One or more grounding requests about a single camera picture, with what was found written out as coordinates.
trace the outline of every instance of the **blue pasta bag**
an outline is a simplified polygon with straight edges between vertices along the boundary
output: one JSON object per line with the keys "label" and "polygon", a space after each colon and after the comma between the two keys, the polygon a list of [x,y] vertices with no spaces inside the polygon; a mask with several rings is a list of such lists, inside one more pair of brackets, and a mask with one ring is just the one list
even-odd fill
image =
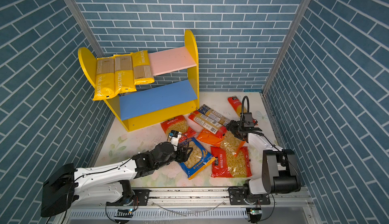
{"label": "blue pasta bag", "polygon": [[214,158],[214,156],[195,138],[189,138],[181,144],[185,144],[187,147],[193,148],[189,159],[184,163],[179,163],[182,170],[188,175],[188,179],[194,178],[199,172],[204,170],[216,160],[216,158]]}

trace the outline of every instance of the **yellow shelf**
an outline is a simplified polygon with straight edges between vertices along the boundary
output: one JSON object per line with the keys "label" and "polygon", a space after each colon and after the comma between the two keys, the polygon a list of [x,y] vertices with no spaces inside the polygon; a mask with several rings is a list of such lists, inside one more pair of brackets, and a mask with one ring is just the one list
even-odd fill
{"label": "yellow shelf", "polygon": [[[86,78],[88,79],[90,84],[95,87],[97,65],[96,58],[85,47],[82,47],[78,50],[78,57],[80,60],[81,68],[84,71]],[[149,57],[151,67],[154,67],[155,70],[158,70],[157,74],[155,75],[161,75],[164,71],[166,71],[164,73],[168,73],[187,68],[188,80],[190,85],[192,86],[193,91],[197,95],[197,99],[123,121],[120,117],[121,115],[119,97],[116,96],[112,99],[104,100],[104,102],[111,109],[116,118],[120,121],[120,123],[128,132],[144,128],[152,124],[160,123],[177,115],[191,113],[192,111],[200,107],[198,51],[196,40],[191,30],[185,31],[185,47],[150,53]]]}

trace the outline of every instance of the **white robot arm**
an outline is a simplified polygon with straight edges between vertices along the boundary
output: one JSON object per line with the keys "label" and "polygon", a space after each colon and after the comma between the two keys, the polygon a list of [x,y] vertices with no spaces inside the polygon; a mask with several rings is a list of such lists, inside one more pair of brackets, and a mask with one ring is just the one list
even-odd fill
{"label": "white robot arm", "polygon": [[[244,102],[247,100],[247,112],[244,113]],[[257,121],[253,120],[249,112],[249,98],[242,100],[242,112],[240,120],[231,120],[226,128],[238,139],[245,140],[254,146],[259,152],[263,152],[262,177],[247,180],[243,185],[247,198],[253,198],[259,194],[289,193],[299,191],[301,183],[298,177],[297,160],[293,150],[282,149],[272,144],[255,127]]]}
{"label": "white robot arm", "polygon": [[167,142],[119,163],[94,168],[74,168],[73,163],[62,166],[43,184],[41,216],[54,216],[80,204],[133,204],[129,180],[150,175],[173,161],[188,160],[193,148],[178,145],[180,138],[181,132],[172,130]]}

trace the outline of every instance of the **metal frame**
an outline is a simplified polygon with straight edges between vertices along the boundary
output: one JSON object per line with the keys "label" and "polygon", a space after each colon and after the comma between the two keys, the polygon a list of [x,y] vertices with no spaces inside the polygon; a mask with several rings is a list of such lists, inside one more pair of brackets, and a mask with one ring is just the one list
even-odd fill
{"label": "metal frame", "polygon": [[[216,218],[220,211],[231,211],[230,218],[244,217],[245,213],[237,213],[246,207],[254,205],[230,205],[228,187],[193,187],[193,188],[149,188],[150,195],[147,206],[139,206],[137,212],[164,212],[158,217],[159,220],[172,220],[182,218]],[[306,187],[302,187],[299,192],[289,194],[274,194],[275,207],[303,207],[305,216],[309,224],[319,224],[317,212],[315,212],[313,201]],[[273,207],[273,198],[270,198],[269,205],[263,207]],[[118,209],[123,207],[108,207],[107,212],[113,215]],[[184,217],[169,214],[169,210],[181,211]],[[194,214],[196,210],[207,212]],[[58,215],[54,223],[60,223],[63,215]],[[105,215],[105,204],[97,203],[94,206],[79,206],[68,211],[66,221],[74,219],[107,219]],[[132,220],[148,220],[148,215],[136,215]]]}
{"label": "metal frame", "polygon": [[275,121],[274,113],[270,107],[269,101],[267,100],[267,97],[263,94],[261,94],[261,98],[262,98],[263,105],[265,106],[266,114],[268,115],[268,119],[271,124],[271,128],[273,129],[277,143],[279,146],[286,149],[284,139],[282,138],[280,129],[278,128],[277,122]]}
{"label": "metal frame", "polygon": [[265,82],[265,86],[263,87],[262,92],[264,95],[266,95],[266,93],[268,92],[270,85],[274,80],[275,74],[277,73],[278,68],[281,66],[281,63],[282,63],[282,60],[284,59],[286,51],[288,50],[289,45],[292,42],[293,36],[296,33],[297,28],[298,28],[301,20],[303,19],[304,13],[307,10],[307,7],[308,7],[310,2],[311,2],[311,0],[301,0],[301,4],[299,5],[299,7],[296,11],[296,14],[294,15],[292,24],[291,24],[291,26],[290,26],[290,28],[285,36],[285,40],[282,43],[280,52],[278,53],[277,58],[275,59],[273,67],[271,68],[269,76]]}
{"label": "metal frame", "polygon": [[95,166],[95,163],[97,161],[97,158],[100,154],[100,151],[101,149],[103,148],[103,145],[104,145],[104,142],[105,142],[105,139],[107,138],[108,136],[108,133],[109,133],[109,129],[111,129],[111,126],[112,124],[114,123],[114,120],[115,120],[115,115],[112,114],[111,115],[111,118],[109,119],[108,123],[107,123],[107,126],[105,127],[104,129],[104,132],[103,132],[103,135],[101,136],[101,139],[99,141],[99,144],[97,145],[96,149],[95,149],[95,152],[93,153],[89,163],[88,163],[88,168],[91,168],[91,167],[94,167]]}
{"label": "metal frame", "polygon": [[67,5],[69,10],[71,11],[73,17],[75,18],[77,24],[80,26],[86,39],[88,39],[88,41],[91,44],[96,55],[100,58],[105,57],[103,50],[101,49],[95,36],[93,35],[93,32],[92,32],[91,28],[89,27],[88,23],[86,22],[85,17],[81,13],[81,10],[78,7],[76,1],[75,0],[63,0],[63,1],[65,1],[65,4]]}

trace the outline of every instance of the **spaghetti package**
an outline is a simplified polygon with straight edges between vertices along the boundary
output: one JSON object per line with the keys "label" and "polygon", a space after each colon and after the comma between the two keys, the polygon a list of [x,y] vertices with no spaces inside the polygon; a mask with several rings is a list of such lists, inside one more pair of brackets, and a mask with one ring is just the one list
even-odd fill
{"label": "spaghetti package", "polygon": [[236,138],[231,132],[227,131],[226,137],[220,143],[220,148],[234,156],[237,156],[244,143],[244,141]]}
{"label": "spaghetti package", "polygon": [[131,55],[115,58],[115,94],[136,91]]}
{"label": "spaghetti package", "polygon": [[231,96],[231,97],[228,98],[228,102],[234,108],[236,114],[240,117],[240,114],[242,112],[242,103],[241,103],[241,101],[236,96]]}
{"label": "spaghetti package", "polygon": [[205,116],[204,114],[200,113],[199,111],[192,112],[189,117],[189,119],[195,121],[199,125],[203,126],[207,130],[211,131],[213,134],[215,134],[219,139],[222,139],[224,135],[227,132],[226,127],[219,124],[215,120]]}
{"label": "spaghetti package", "polygon": [[172,119],[168,119],[161,123],[161,127],[163,131],[165,132],[166,136],[169,135],[169,133],[172,130],[177,130],[181,133],[183,133],[185,136],[182,136],[178,141],[182,142],[183,140],[186,140],[188,138],[193,137],[196,134],[196,131],[194,131],[191,127],[188,126],[188,123],[184,116],[179,115]]}
{"label": "spaghetti package", "polygon": [[113,58],[97,60],[94,101],[110,99],[115,94],[115,66]]}
{"label": "spaghetti package", "polygon": [[192,147],[193,151],[186,162],[179,164],[188,175],[188,179],[192,179],[207,166],[211,165],[215,158],[195,138],[189,138],[188,141],[188,147]]}
{"label": "spaghetti package", "polygon": [[220,139],[216,135],[214,135],[211,131],[207,129],[203,129],[200,134],[196,137],[197,140],[213,145],[215,147],[220,147],[220,143],[223,139]]}
{"label": "spaghetti package", "polygon": [[252,176],[247,147],[242,147],[237,157],[217,147],[211,147],[211,152],[216,158],[212,163],[211,177],[247,178]]}
{"label": "spaghetti package", "polygon": [[154,83],[153,72],[151,71],[149,55],[146,50],[132,53],[134,65],[134,84],[143,85]]}
{"label": "spaghetti package", "polygon": [[205,104],[203,104],[197,111],[217,121],[219,124],[222,124],[223,126],[227,126],[227,124],[231,121],[230,119],[226,118],[225,116],[221,115],[220,113],[218,113],[217,111],[213,110],[212,108],[208,107]]}

